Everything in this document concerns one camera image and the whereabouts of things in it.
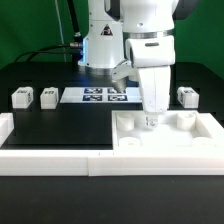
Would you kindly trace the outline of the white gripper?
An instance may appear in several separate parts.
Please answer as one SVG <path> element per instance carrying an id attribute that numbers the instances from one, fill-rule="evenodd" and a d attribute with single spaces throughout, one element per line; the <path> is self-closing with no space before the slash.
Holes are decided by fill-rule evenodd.
<path id="1" fill-rule="evenodd" d="M 150 39 L 127 39 L 126 58 L 130 65 L 117 65 L 112 70 L 112 83 L 117 93 L 126 91 L 126 77 L 139 82 L 146 125 L 158 126 L 158 115 L 169 107 L 170 66 L 175 63 L 172 35 Z"/>

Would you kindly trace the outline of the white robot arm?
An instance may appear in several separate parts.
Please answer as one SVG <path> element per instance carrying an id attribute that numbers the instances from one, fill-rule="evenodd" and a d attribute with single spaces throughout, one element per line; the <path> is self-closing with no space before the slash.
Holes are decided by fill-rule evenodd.
<path id="1" fill-rule="evenodd" d="M 139 83 L 146 124 L 168 110 L 175 63 L 174 22 L 191 15 L 200 0 L 88 0 L 89 31 L 79 68 L 108 74 L 122 92 Z"/>

